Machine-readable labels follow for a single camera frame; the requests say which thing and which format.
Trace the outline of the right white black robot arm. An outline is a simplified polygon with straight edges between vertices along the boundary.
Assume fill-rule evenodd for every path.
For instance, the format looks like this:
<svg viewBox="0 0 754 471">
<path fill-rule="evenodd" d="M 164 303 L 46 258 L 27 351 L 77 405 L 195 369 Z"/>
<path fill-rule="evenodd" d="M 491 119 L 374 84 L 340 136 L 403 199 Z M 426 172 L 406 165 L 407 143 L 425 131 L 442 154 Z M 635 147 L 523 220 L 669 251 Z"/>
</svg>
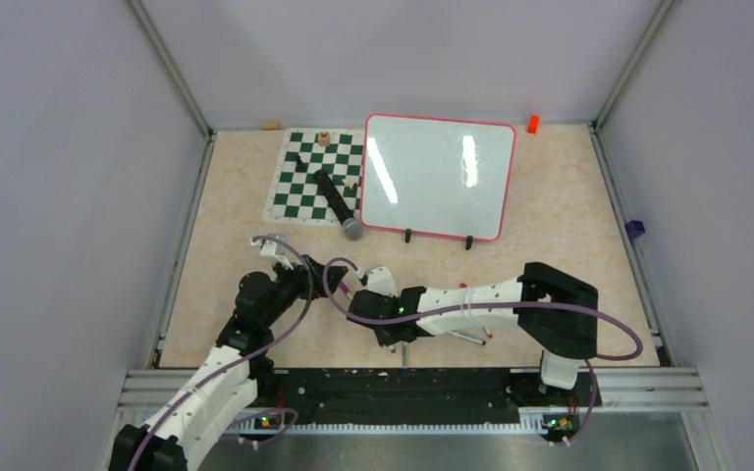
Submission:
<svg viewBox="0 0 754 471">
<path fill-rule="evenodd" d="M 385 267 L 365 280 L 348 311 L 382 346 L 468 329 L 526 332 L 542 347 L 536 390 L 550 404 L 575 393 L 580 368 L 596 355 L 597 320 L 587 312 L 597 309 L 599 291 L 545 263 L 529 262 L 514 279 L 476 288 L 397 289 Z"/>
</svg>

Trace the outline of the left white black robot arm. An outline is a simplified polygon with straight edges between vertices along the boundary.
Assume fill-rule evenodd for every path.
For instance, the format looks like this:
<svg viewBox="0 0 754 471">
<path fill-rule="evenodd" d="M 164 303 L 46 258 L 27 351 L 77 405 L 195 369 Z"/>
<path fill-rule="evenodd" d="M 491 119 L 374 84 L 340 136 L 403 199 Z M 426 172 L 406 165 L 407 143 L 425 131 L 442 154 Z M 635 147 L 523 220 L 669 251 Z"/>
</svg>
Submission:
<svg viewBox="0 0 754 471">
<path fill-rule="evenodd" d="M 242 277 L 233 314 L 208 356 L 158 412 L 117 433 L 109 469 L 195 470 L 244 409 L 272 399 L 276 381 L 266 356 L 276 341 L 272 325 L 297 300 L 335 292 L 348 270 L 304 256 L 296 264 L 277 262 L 273 271 Z"/>
</svg>

